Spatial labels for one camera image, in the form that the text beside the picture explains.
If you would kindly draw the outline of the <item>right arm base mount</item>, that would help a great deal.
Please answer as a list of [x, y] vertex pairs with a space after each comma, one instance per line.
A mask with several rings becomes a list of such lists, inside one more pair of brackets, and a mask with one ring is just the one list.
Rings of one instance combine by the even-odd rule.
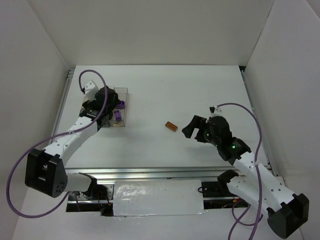
[[234, 170], [227, 170], [219, 175], [216, 181], [203, 181], [197, 191], [202, 194], [204, 209], [229, 209], [237, 202], [240, 202], [240, 207], [247, 207], [245, 201], [241, 201], [227, 188], [227, 183], [238, 176]]

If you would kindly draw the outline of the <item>purple lego brick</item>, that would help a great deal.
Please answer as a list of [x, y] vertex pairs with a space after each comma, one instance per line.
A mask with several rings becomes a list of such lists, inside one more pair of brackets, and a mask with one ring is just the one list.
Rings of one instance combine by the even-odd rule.
[[114, 117], [116, 122], [121, 122], [122, 121], [122, 115], [121, 115], [121, 111], [120, 110], [114, 110], [113, 111]]

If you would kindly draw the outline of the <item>purple round lego piece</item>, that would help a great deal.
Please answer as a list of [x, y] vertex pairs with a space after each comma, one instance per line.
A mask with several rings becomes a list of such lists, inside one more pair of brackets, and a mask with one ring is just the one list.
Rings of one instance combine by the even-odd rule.
[[123, 110], [123, 109], [125, 109], [125, 107], [126, 107], [125, 101], [120, 100], [119, 103], [118, 103], [118, 105], [116, 106], [116, 109], [118, 109], [118, 110]]

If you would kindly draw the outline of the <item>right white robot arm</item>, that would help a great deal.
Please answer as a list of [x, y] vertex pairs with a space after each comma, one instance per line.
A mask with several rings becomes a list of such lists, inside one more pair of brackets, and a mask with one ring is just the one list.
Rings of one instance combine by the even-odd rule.
[[186, 138], [191, 138], [198, 129], [195, 139], [210, 143], [217, 148], [219, 156], [244, 176], [228, 170], [218, 177], [227, 190], [260, 210], [267, 217], [271, 230], [286, 239], [309, 217], [309, 199], [304, 194], [296, 194], [280, 182], [265, 166], [255, 160], [249, 146], [234, 137], [223, 116], [213, 115], [203, 118], [195, 115], [182, 129]]

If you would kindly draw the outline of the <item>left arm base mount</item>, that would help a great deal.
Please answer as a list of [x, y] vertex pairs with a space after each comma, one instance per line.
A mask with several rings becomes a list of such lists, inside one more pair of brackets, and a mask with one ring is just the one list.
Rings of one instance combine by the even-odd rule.
[[69, 194], [66, 212], [95, 212], [100, 216], [112, 217], [114, 190], [114, 184], [99, 184], [97, 179], [92, 178], [87, 191], [74, 191]]

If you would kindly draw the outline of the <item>brown orange lego brick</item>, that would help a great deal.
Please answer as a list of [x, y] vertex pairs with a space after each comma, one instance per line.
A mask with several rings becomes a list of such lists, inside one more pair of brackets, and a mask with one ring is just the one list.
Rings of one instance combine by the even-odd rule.
[[176, 132], [177, 129], [178, 129], [178, 127], [175, 124], [173, 124], [173, 123], [171, 123], [169, 121], [165, 124], [165, 127], [170, 129], [173, 132]]

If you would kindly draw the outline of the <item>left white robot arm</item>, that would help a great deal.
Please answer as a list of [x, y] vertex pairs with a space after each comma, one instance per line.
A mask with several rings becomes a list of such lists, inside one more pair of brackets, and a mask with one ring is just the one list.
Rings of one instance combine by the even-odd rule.
[[112, 88], [94, 87], [86, 92], [83, 111], [67, 134], [42, 150], [32, 149], [27, 155], [25, 185], [56, 198], [63, 192], [85, 192], [91, 195], [97, 180], [86, 173], [67, 174], [65, 166], [72, 155], [101, 128], [109, 127], [113, 110], [120, 103]]

